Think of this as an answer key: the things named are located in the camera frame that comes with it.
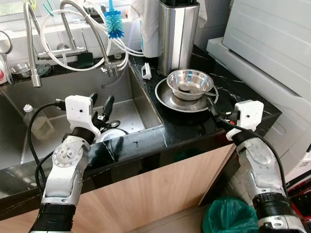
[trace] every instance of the plastic bottle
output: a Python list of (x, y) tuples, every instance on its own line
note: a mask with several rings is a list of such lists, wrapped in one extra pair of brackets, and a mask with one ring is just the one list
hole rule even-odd
[(0, 84), (7, 82), (4, 61), (0, 58)]
[[(31, 117), (34, 115), (37, 109), (34, 109), (31, 105), (26, 104), (24, 111), (26, 115), (24, 116), (24, 122), (28, 126), (31, 120)], [(40, 111), (37, 117), (35, 118), (31, 132), (35, 135), (38, 140), (46, 140), (51, 134), (54, 133), (54, 127), (44, 114), (43, 111)]]

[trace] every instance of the wooden cabinet door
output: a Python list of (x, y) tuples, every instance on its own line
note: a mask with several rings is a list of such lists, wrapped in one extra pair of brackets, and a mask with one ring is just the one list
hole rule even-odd
[[(233, 149), (218, 148), (81, 195), (73, 232), (124, 233), (197, 205)], [(1, 232), (28, 232), (36, 213), (1, 221)]]

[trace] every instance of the metal tray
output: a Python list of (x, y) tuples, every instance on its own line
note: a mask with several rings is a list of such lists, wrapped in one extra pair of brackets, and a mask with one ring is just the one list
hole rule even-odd
[[(155, 87), (155, 95), (157, 99), (166, 107), (183, 112), (198, 113), (208, 109), (207, 95), (203, 95), (198, 100), (182, 100), (176, 97), (173, 90), (168, 86), (166, 78), (161, 80)], [(214, 97), (214, 103), (218, 100), (218, 96)]]

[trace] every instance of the black cable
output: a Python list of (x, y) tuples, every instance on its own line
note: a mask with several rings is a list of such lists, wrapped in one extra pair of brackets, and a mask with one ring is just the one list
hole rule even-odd
[(311, 151), (311, 144), (309, 145), (307, 152), (309, 153)]
[(41, 184), (40, 184), (40, 180), (39, 180), (39, 170), (42, 169), (42, 164), (48, 159), (50, 158), (52, 155), (53, 155), (54, 151), (52, 151), (51, 153), (49, 153), (47, 156), (45, 156), (41, 161), (40, 163), (37, 165), (37, 167), (35, 168), (35, 183), (37, 184), (37, 188), (39, 190), (39, 195), (40, 197), (42, 198), (43, 196), (43, 191), (44, 189), (42, 190), (42, 187), (41, 187)]
[[(34, 120), (35, 120), (36, 116), (39, 114), (39, 112), (40, 112), (42, 109), (44, 109), (44, 108), (46, 108), (46, 107), (50, 107), (50, 106), (55, 106), (55, 102), (54, 102), (54, 103), (45, 104), (45, 105), (41, 106), (40, 108), (38, 108), (38, 110), (35, 111), (34, 115), (31, 117), (30, 122), (29, 122), (29, 125), (28, 125), (28, 129), (27, 129), (27, 141), (28, 141), (28, 145), (29, 145), (30, 151), (31, 151), (31, 153), (33, 154), (33, 157), (34, 157), (34, 159), (35, 159), (35, 163), (36, 163), (37, 165), (39, 165), (40, 161), (39, 161), (39, 159), (38, 159), (38, 156), (37, 156), (37, 154), (36, 154), (36, 152), (35, 152), (33, 143), (32, 143), (32, 141), (31, 141), (31, 128), (32, 128), (33, 123), (34, 123)], [(41, 177), (42, 177), (43, 184), (45, 185), (47, 179), (46, 179), (46, 177), (45, 177), (45, 175), (44, 175), (44, 171), (43, 171), (42, 167), (39, 167), (39, 170), (40, 170), (40, 174), (41, 174)]]
[(237, 130), (241, 130), (241, 131), (244, 131), (244, 132), (247, 132), (249, 134), (252, 134), (253, 136), (255, 137), (258, 137), (259, 139), (261, 139), (265, 144), (267, 144), (267, 146), (270, 148), (270, 150), (272, 151), (273, 155), (275, 156), (276, 158), (276, 162), (278, 164), (278, 168), (280, 170), (280, 174), (281, 174), (281, 180), (282, 180), (282, 186), (283, 186), (283, 189), (284, 189), (284, 192), (285, 192), (285, 195), (286, 197), (288, 198), (288, 192), (287, 192), (287, 188), (286, 188), (286, 182), (285, 182), (285, 176), (284, 176), (284, 168), (283, 168), (283, 165), (281, 163), (281, 160), (280, 160), (280, 157), (278, 156), (276, 150), (273, 148), (273, 146), (266, 140), (264, 139), (262, 136), (260, 136), (259, 134), (253, 132), (252, 130), (247, 130), (245, 128), (242, 128), (240, 126), (237, 126), (237, 125), (232, 125), (231, 123), (225, 121), (224, 119), (221, 119), (222, 122), (224, 122), (225, 124), (231, 126), (232, 128), (235, 128)]

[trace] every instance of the white towel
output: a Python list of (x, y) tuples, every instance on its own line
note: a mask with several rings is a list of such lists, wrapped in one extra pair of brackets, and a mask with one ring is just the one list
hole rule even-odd
[[(207, 21), (205, 0), (198, 0), (200, 3), (198, 27), (202, 28)], [(142, 21), (140, 33), (144, 41), (148, 41), (158, 30), (159, 0), (133, 0), (128, 12), (132, 21), (140, 19)]]

